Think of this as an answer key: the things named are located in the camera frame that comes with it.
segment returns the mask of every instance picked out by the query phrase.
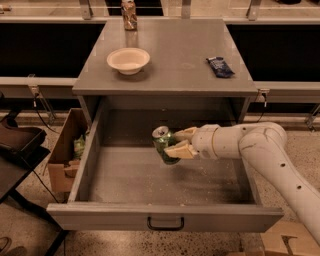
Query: gray cabinet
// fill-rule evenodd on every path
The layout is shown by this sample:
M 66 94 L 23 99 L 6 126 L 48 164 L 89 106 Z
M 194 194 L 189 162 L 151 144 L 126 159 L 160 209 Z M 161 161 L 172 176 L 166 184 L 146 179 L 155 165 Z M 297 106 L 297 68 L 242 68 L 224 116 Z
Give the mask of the gray cabinet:
M 122 47 L 149 52 L 133 76 L 106 56 Z M 235 72 L 214 76 L 206 57 L 222 56 Z M 66 230 L 264 232 L 282 217 L 261 205 L 241 160 L 162 162 L 151 133 L 207 123 L 241 122 L 252 79 L 219 19 L 140 19 L 136 32 L 111 19 L 73 91 L 91 126 L 67 204 L 48 212 Z

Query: drawer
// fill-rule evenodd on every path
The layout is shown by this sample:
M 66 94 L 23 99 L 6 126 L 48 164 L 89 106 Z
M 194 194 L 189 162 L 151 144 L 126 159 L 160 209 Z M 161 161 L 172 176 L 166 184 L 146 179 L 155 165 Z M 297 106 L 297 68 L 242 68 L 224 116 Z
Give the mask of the drawer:
M 68 203 L 47 208 L 63 229 L 264 232 L 283 216 L 261 205 L 242 160 L 166 165 L 153 146 L 151 133 L 160 125 L 230 125 L 227 99 L 162 100 L 180 107 L 101 98 Z

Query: drawer front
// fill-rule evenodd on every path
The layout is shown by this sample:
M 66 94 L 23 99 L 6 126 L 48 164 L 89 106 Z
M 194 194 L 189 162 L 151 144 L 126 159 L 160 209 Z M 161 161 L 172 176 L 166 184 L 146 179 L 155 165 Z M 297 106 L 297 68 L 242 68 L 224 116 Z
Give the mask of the drawer front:
M 106 206 L 98 203 L 50 204 L 47 211 L 65 230 L 265 232 L 281 209 L 255 205 Z

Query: blue packet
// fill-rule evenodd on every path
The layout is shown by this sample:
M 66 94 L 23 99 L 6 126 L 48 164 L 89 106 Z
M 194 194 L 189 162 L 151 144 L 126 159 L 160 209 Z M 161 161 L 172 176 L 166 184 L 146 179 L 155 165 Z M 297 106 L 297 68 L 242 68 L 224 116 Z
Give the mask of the blue packet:
M 222 57 L 212 57 L 207 58 L 206 60 L 208 61 L 216 77 L 229 78 L 234 75 L 234 72 L 230 69 Z

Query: drawer handle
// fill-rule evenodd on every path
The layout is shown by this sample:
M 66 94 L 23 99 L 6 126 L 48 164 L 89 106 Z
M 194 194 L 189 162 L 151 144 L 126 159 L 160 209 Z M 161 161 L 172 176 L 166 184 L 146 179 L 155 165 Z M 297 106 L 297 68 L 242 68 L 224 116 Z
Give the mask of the drawer handle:
M 148 228 L 153 231 L 179 231 L 184 228 L 184 218 L 181 217 L 180 221 L 181 223 L 179 227 L 155 227 L 151 224 L 151 217 L 148 217 L 147 225 Z

